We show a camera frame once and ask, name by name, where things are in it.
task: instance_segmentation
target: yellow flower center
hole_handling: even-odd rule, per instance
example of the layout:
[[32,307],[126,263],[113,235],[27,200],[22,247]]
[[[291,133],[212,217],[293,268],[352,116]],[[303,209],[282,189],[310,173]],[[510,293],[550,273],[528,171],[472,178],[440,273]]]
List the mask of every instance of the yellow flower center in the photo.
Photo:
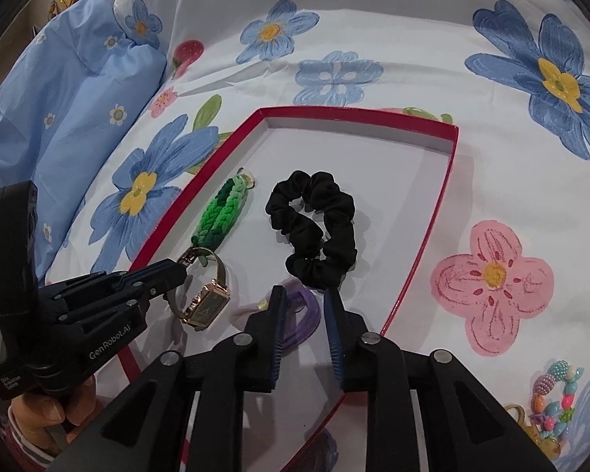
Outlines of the yellow flower center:
[[146,25],[142,21],[136,23],[136,32],[138,35],[144,35],[146,33]]
[[485,270],[483,270],[483,280],[485,280],[485,283],[490,289],[503,287],[506,278],[507,271],[497,262],[488,262]]
[[577,83],[573,75],[561,72],[553,62],[545,58],[538,59],[537,64],[542,76],[544,76],[542,84],[546,90],[553,96],[564,101],[577,113],[583,113],[583,108],[581,108],[579,101],[577,101],[581,96],[579,83]]
[[142,172],[133,181],[131,191],[120,202],[120,212],[136,216],[146,204],[146,194],[149,193],[157,181],[157,174]]
[[282,27],[280,27],[280,25],[275,23],[268,24],[265,28],[263,28],[262,32],[260,32],[260,39],[262,39],[263,41],[271,41],[281,31]]

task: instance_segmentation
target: purple hair tie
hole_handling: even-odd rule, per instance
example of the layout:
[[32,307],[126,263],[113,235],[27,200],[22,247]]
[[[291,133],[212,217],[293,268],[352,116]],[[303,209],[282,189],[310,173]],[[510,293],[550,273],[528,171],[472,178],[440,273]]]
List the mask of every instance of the purple hair tie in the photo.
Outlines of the purple hair tie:
[[[286,355],[315,333],[321,321],[321,308],[315,295],[306,289],[297,278],[289,278],[283,281],[282,285],[286,289],[286,297],[289,303],[286,330],[284,332],[284,354]],[[259,303],[236,309],[230,316],[231,324],[242,332],[250,314],[267,309],[268,298],[269,295]],[[304,307],[306,307],[306,314],[297,323],[296,313]]]

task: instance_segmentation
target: colorful bead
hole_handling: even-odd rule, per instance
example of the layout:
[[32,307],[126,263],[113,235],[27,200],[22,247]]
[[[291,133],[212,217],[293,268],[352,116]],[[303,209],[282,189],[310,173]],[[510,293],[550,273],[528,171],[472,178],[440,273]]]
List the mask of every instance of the colorful bead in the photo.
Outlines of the colorful bead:
[[531,400],[531,409],[533,413],[542,413],[546,406],[546,401],[544,401],[544,396],[540,394],[534,394],[533,399]]
[[571,381],[571,383],[566,383],[564,385],[564,395],[570,396],[577,392],[577,382]]
[[565,375],[564,380],[566,380],[566,381],[573,381],[575,374],[577,374],[577,368],[574,365],[569,365],[568,366],[568,372]]
[[574,394],[568,394],[568,396],[564,396],[562,399],[562,408],[567,409],[573,406],[574,402]]
[[544,424],[542,425],[546,431],[552,431],[555,427],[555,419],[552,417],[547,417],[544,419]]
[[529,420],[533,424],[537,424],[538,426],[544,424],[545,415],[543,413],[534,413],[529,417]]
[[533,383],[533,394],[546,396],[553,390],[554,386],[555,377],[551,374],[543,374]]
[[562,381],[568,373],[568,367],[568,362],[565,360],[558,360],[549,367],[547,373],[553,376],[555,380]]
[[544,414],[547,417],[555,417],[558,413],[559,413],[559,402],[558,401],[553,401],[552,403],[549,403],[548,405],[546,405],[546,408],[544,408]]
[[567,408],[564,413],[559,416],[560,422],[570,422],[573,419],[574,408]]
[[573,380],[579,381],[579,378],[581,378],[583,376],[584,371],[585,371],[585,369],[583,367],[578,367],[577,373],[575,373]]
[[553,436],[554,437],[561,436],[565,430],[566,430],[566,423],[565,422],[558,422],[557,424],[555,424],[555,427],[553,428]]

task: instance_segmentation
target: screw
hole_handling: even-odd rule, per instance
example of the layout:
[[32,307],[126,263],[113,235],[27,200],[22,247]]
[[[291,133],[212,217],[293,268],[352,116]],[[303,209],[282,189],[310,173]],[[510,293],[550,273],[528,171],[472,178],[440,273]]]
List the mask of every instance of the screw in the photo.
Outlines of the screw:
[[378,344],[380,342],[380,336],[375,332],[365,332],[362,336],[360,336],[360,340],[365,344]]
[[249,334],[237,334],[234,336],[234,344],[236,346],[247,346],[253,342],[253,337]]
[[438,349],[435,351],[435,353],[433,353],[433,358],[440,364],[448,364],[449,362],[452,362],[452,355],[445,349]]
[[167,351],[160,357],[160,362],[164,365],[173,365],[179,362],[179,353]]

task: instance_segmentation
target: sleeve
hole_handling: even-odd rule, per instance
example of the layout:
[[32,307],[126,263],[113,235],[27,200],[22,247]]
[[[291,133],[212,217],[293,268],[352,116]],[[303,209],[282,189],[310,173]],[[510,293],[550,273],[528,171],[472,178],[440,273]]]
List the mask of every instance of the sleeve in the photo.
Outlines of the sleeve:
[[5,442],[25,472],[41,472],[54,459],[51,455],[38,449],[24,438],[17,427],[11,407],[9,407],[9,431],[7,432]]

